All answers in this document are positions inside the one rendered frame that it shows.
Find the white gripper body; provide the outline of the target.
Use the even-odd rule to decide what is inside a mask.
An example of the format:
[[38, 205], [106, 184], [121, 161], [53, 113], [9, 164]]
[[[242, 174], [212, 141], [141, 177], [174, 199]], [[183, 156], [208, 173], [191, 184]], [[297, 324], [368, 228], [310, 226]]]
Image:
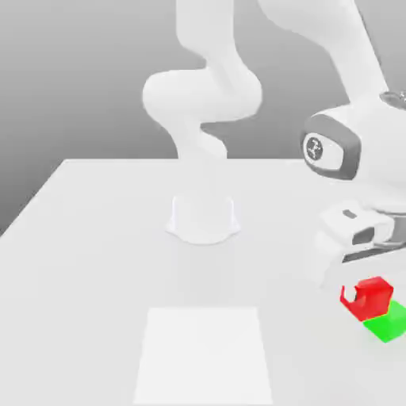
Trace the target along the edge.
[[369, 241], [353, 244], [339, 241], [326, 232], [317, 232], [315, 235], [315, 283], [318, 286], [325, 285], [332, 274], [341, 274], [343, 267], [349, 262], [400, 250], [406, 250], [406, 241], [395, 243]]

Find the small red cube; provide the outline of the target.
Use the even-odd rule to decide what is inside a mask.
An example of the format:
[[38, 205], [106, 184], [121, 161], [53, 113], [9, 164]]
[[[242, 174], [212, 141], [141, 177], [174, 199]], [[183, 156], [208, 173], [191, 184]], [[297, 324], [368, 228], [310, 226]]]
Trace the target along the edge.
[[361, 280], [354, 286], [354, 290], [353, 301], [348, 301], [343, 285], [339, 299], [357, 320], [361, 322], [371, 320], [388, 312], [394, 288], [382, 277]]

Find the small green cube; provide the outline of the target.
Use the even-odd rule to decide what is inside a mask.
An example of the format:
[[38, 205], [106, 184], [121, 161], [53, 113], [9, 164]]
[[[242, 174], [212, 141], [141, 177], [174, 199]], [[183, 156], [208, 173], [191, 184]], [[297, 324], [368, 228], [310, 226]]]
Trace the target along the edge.
[[386, 314], [366, 320], [363, 325], [383, 343], [388, 343], [406, 332], [406, 307], [391, 300]]

